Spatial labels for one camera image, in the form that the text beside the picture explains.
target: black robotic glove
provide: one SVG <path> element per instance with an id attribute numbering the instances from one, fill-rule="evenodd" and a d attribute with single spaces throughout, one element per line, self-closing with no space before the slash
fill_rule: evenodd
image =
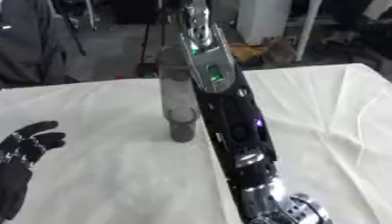
<path id="1" fill-rule="evenodd" d="M 37 122 L 13 132 L 0 143 L 0 223 L 12 220 L 22 207 L 32 166 L 46 151 L 64 146 L 64 133 L 39 134 L 58 125 L 55 121 Z"/>

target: gray cup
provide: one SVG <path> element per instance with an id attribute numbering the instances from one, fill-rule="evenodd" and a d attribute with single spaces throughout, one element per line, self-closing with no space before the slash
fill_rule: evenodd
<path id="1" fill-rule="evenodd" d="M 167 46 L 157 56 L 162 109 L 171 138 L 184 143 L 195 136 L 200 117 L 189 67 L 179 45 Z"/>

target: white tablecloth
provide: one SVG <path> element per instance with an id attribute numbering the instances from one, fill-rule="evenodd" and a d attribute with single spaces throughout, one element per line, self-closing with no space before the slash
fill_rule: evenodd
<path id="1" fill-rule="evenodd" d="M 392 220 L 392 88 L 363 65 L 246 73 L 293 193 L 337 224 Z M 240 223 L 205 130 L 173 143 L 157 80 L 0 93 L 0 137 L 59 120 L 64 149 L 42 159 L 17 224 Z"/>

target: silver metal part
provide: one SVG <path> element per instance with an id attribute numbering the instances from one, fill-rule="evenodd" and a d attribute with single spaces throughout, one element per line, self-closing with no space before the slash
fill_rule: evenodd
<path id="1" fill-rule="evenodd" d="M 238 157 L 235 161 L 235 166 L 237 168 L 242 168 L 248 165 L 253 165 L 264 159 L 264 154 L 262 151 L 254 149 L 246 152 L 245 154 Z"/>
<path id="2" fill-rule="evenodd" d="M 248 217 L 253 223 L 333 224 L 326 210 L 308 195 L 289 195 L 282 180 L 273 178 L 268 185 L 260 185 L 242 192 Z"/>
<path id="3" fill-rule="evenodd" d="M 210 23 L 210 12 L 203 0 L 194 0 L 179 18 L 180 42 L 192 77 L 200 89 L 219 93 L 235 81 L 235 61 L 217 24 Z"/>
<path id="4" fill-rule="evenodd" d="M 210 10 L 204 0 L 194 0 L 185 7 L 189 16 L 188 35 L 196 46 L 209 47 L 213 43 L 210 28 Z"/>
<path id="5" fill-rule="evenodd" d="M 183 12 L 178 17 L 180 42 L 194 81 L 208 93 L 221 93 L 232 87 L 237 75 L 234 58 L 222 30 L 210 22 L 210 12 L 205 1 L 193 0 L 185 6 Z M 244 88 L 238 90 L 237 94 L 245 97 L 249 91 Z M 214 110 L 213 105 L 209 105 L 209 108 Z M 263 126 L 262 120 L 256 120 L 255 123 Z M 216 133 L 216 138 L 224 144 L 221 133 Z M 253 168 L 247 166 L 257 163 L 264 167 L 267 164 L 263 161 L 265 158 L 262 150 L 247 150 L 234 158 L 234 165 L 246 172 L 247 168 Z M 239 207 L 244 211 L 242 214 L 246 220 L 250 220 L 247 224 L 333 224 L 318 202 L 306 194 L 289 195 L 278 176 L 270 172 L 265 175 L 260 177 L 265 184 L 239 190 Z"/>

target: black cable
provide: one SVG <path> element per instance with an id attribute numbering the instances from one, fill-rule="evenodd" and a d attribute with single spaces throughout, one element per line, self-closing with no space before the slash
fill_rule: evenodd
<path id="1" fill-rule="evenodd" d="M 145 34 L 144 34 L 144 41 L 142 43 L 142 57 L 140 59 L 140 63 L 143 64 L 144 63 L 144 56 L 145 56 L 145 51 L 147 49 L 147 44 L 149 41 L 149 36 L 150 36 L 150 24 L 147 24 L 146 28 L 145 28 Z"/>

